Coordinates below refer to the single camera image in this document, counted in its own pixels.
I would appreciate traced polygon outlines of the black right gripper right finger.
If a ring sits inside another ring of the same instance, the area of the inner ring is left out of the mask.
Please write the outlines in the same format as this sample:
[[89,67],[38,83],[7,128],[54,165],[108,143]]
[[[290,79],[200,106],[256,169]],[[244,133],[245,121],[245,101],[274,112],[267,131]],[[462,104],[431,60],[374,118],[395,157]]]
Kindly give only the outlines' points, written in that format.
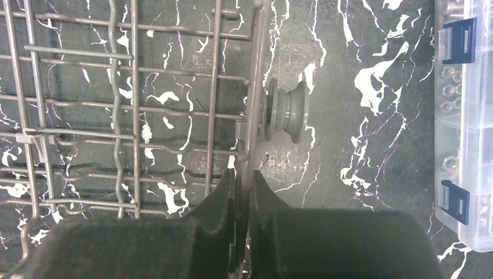
[[445,278],[421,224],[404,212],[289,207],[255,171],[252,278]]

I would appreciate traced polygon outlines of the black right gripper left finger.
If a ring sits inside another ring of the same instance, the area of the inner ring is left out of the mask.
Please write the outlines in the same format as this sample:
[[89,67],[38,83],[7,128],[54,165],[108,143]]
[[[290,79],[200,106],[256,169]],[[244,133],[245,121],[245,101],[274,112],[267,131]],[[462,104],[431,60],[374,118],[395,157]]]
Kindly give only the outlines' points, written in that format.
[[228,278],[234,172],[179,219],[70,220],[54,227],[25,278]]

